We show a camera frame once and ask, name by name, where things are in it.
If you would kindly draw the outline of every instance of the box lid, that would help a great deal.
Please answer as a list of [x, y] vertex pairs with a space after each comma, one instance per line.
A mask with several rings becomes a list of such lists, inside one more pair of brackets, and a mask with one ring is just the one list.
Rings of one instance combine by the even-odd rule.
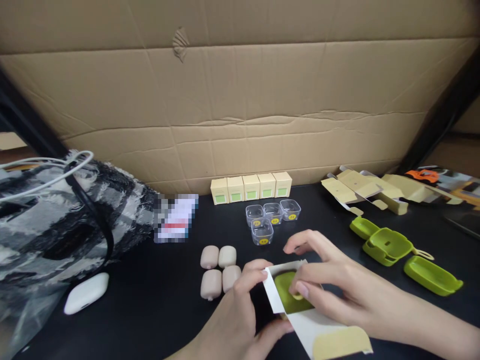
[[284, 181], [284, 180], [292, 180], [290, 177], [289, 173], [284, 171], [284, 172], [274, 172], [273, 177], [275, 177], [275, 180], [277, 181]]
[[242, 180], [241, 176], [236, 176], [236, 177], [227, 177], [226, 178], [226, 183], [228, 184], [229, 187], [231, 187], [231, 186], [243, 186], [244, 181]]
[[258, 174], [258, 180], [260, 180], [261, 183], [267, 183], [275, 181], [275, 177], [269, 172], [266, 174]]
[[242, 176], [242, 179], [244, 185], [260, 183], [259, 177], [257, 175]]
[[227, 178], [213, 179], [210, 184], [210, 189], [226, 188]]

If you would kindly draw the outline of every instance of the wrist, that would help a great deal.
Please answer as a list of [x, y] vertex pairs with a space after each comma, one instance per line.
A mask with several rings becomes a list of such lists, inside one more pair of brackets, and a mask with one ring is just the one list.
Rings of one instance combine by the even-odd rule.
[[480, 358], [480, 329], [415, 297], [416, 318], [412, 318], [405, 344], [422, 348], [444, 359]]

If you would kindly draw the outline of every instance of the cardboard sheet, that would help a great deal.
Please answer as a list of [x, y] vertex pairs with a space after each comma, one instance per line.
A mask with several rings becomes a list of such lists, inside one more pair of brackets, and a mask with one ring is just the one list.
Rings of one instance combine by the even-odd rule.
[[387, 171], [479, 34], [464, 0], [3, 1], [0, 24], [0, 65], [67, 146], [199, 194]]

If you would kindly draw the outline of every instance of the cardboard insert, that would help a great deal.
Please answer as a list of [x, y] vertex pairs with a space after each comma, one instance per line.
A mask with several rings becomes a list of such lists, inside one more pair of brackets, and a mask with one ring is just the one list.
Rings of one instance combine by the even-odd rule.
[[[263, 282], [274, 314], [285, 314], [274, 278], [288, 271], [297, 271], [307, 260], [298, 260], [267, 267]], [[373, 353], [370, 339], [357, 326], [345, 326], [320, 314], [316, 309], [285, 314], [310, 359], [328, 360], [354, 353]]]

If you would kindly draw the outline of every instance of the small cream box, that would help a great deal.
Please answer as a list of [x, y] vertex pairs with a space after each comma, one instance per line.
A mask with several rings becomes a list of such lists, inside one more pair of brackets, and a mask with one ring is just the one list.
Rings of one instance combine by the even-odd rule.
[[290, 188], [292, 187], [292, 178], [288, 172], [276, 172], [272, 174], [276, 180], [275, 197], [288, 198], [290, 196]]
[[276, 180], [272, 173], [259, 174], [258, 180], [260, 180], [260, 199], [273, 198]]
[[257, 175], [242, 176], [245, 200], [260, 199], [260, 180]]
[[215, 205], [229, 204], [229, 189], [227, 178], [213, 179], [210, 184], [211, 197]]
[[227, 177], [228, 195], [231, 203], [245, 201], [244, 181], [241, 176]]

